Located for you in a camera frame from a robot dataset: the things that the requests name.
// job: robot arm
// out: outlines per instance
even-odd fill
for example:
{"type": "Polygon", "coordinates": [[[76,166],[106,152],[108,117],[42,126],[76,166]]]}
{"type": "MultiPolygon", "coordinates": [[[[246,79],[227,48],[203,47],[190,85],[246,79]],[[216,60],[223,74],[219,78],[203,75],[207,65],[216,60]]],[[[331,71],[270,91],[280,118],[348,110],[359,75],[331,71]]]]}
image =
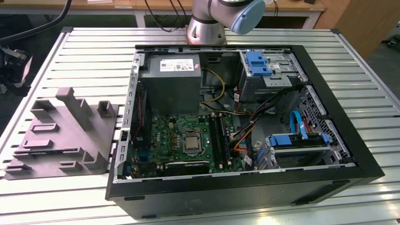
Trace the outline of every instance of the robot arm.
{"type": "Polygon", "coordinates": [[[224,26],[244,35],[256,27],[264,12],[264,0],[194,0],[188,43],[224,44],[224,26]]]}

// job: blue plastic latch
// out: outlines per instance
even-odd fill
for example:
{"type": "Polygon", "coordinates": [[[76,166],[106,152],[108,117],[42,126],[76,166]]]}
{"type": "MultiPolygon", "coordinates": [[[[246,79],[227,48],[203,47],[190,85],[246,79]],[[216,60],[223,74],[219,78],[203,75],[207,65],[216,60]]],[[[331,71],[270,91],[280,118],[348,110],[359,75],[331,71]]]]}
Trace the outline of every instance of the blue plastic latch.
{"type": "Polygon", "coordinates": [[[246,52],[246,56],[254,76],[271,76],[274,74],[262,52],[246,52]]]}
{"type": "Polygon", "coordinates": [[[278,145],[292,145],[292,141],[288,135],[275,135],[278,145]]]}
{"type": "Polygon", "coordinates": [[[271,146],[276,146],[276,140],[275,140],[275,137],[270,137],[270,143],[271,143],[271,146]]]}
{"type": "Polygon", "coordinates": [[[330,135],[326,134],[326,133],[323,133],[323,134],[322,134],[322,137],[323,137],[323,140],[324,140],[324,142],[326,142],[326,145],[328,145],[330,142],[331,142],[330,135]]]}

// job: table leg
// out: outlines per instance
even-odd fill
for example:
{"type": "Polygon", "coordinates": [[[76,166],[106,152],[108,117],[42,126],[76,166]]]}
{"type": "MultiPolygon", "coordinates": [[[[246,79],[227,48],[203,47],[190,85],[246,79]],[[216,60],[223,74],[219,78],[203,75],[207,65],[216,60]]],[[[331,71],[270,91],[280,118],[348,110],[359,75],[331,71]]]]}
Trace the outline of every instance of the table leg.
{"type": "Polygon", "coordinates": [[[144,10],[135,10],[136,24],[138,24],[138,27],[142,27],[142,28],[146,27],[144,15],[146,15],[144,10]]]}
{"type": "Polygon", "coordinates": [[[320,17],[320,12],[311,12],[303,25],[303,29],[314,29],[320,17]]]}

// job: wooden table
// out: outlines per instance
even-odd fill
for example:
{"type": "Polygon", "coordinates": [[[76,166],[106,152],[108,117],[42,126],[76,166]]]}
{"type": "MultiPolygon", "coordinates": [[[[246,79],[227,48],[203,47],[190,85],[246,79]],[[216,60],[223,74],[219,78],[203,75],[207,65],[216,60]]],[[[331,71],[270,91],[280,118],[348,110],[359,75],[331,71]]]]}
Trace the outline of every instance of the wooden table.
{"type": "MultiPolygon", "coordinates": [[[[192,0],[180,0],[187,14],[191,15],[192,0]]],[[[0,14],[58,15],[66,0],[4,0],[0,3],[0,14]]],[[[156,15],[174,15],[175,11],[168,0],[148,0],[156,15]]],[[[318,0],[316,4],[303,0],[278,0],[279,16],[306,17],[304,29],[312,29],[326,6],[318,0]]],[[[264,16],[274,16],[275,5],[266,8],[264,16]]],[[[146,27],[144,16],[150,14],[144,0],[115,0],[107,4],[88,4],[87,0],[74,0],[70,14],[76,15],[135,15],[138,27],[146,27]]]]}

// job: slotted table surface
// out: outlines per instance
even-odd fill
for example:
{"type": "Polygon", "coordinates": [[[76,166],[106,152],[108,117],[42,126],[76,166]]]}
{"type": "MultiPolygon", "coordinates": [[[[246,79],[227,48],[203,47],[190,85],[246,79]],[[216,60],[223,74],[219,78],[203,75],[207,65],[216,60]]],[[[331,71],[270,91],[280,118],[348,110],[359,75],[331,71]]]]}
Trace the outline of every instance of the slotted table surface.
{"type": "MultiPolygon", "coordinates": [[[[400,104],[340,34],[330,30],[254,30],[228,44],[304,45],[351,121],[383,167],[386,176],[354,187],[315,205],[159,218],[166,224],[398,224],[400,218],[400,104]]],[[[59,87],[74,87],[88,104],[110,100],[124,112],[135,45],[186,44],[184,31],[154,28],[75,28],[60,34],[0,138],[0,178],[34,115],[38,98],[54,97],[59,87]]],[[[116,129],[114,139],[120,131],[116,129]]],[[[0,180],[0,224],[128,224],[134,220],[104,200],[108,174],[0,180]]]]}

